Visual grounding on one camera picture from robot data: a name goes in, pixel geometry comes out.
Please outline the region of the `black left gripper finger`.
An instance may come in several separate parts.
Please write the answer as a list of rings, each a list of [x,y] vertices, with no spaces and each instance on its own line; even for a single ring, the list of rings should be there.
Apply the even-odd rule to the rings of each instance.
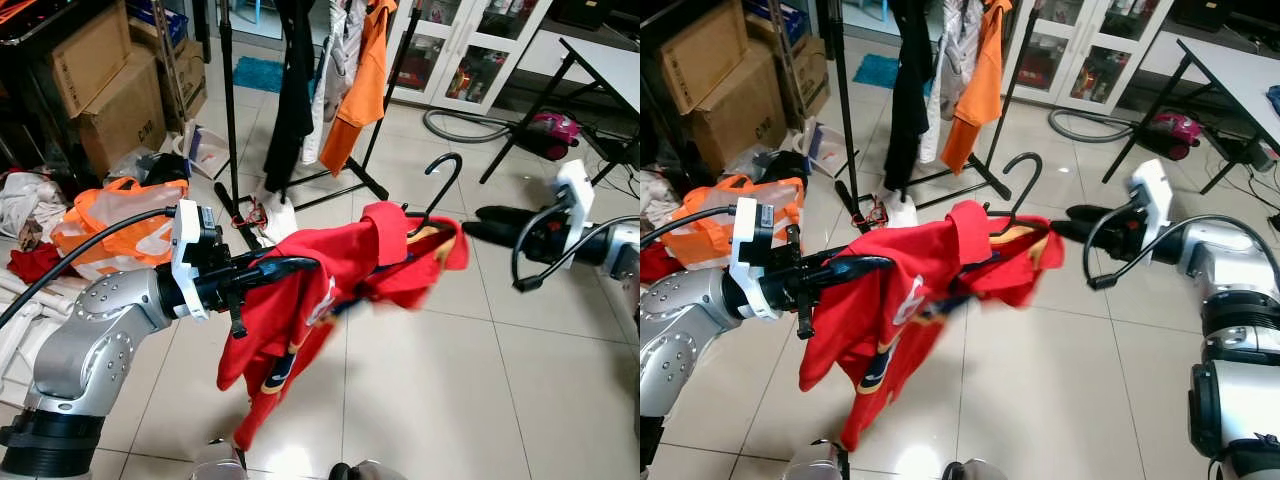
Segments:
[[[317,268],[320,262],[315,259],[297,256],[264,257],[256,261],[247,270],[247,289],[270,285],[284,278]]]
[[[819,289],[854,282],[869,273],[893,265],[892,259],[881,256],[842,256],[831,259],[814,273],[814,287]]]

